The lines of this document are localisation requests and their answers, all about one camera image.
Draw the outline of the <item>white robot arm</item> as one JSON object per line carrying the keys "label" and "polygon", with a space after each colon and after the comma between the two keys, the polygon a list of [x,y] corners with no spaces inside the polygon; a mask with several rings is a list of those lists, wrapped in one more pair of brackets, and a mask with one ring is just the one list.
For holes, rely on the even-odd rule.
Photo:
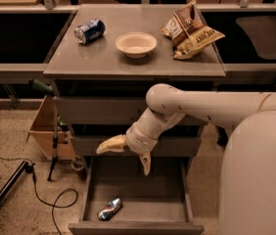
{"label": "white robot arm", "polygon": [[128,148],[149,173],[160,135],[185,116],[231,126],[220,176],[219,235],[276,235],[276,92],[183,91],[161,83],[149,89],[146,103],[126,133],[97,152]]}

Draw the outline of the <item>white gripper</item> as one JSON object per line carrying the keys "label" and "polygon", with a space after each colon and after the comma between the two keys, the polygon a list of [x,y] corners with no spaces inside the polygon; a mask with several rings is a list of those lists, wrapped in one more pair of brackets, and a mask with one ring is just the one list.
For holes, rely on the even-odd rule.
{"label": "white gripper", "polygon": [[161,135],[161,127],[158,124],[139,124],[134,122],[126,131],[126,134],[119,134],[102,142],[97,150],[97,154],[107,152],[122,153],[124,147],[139,154],[140,162],[144,169],[144,174],[148,175],[151,168],[151,153],[158,143]]}

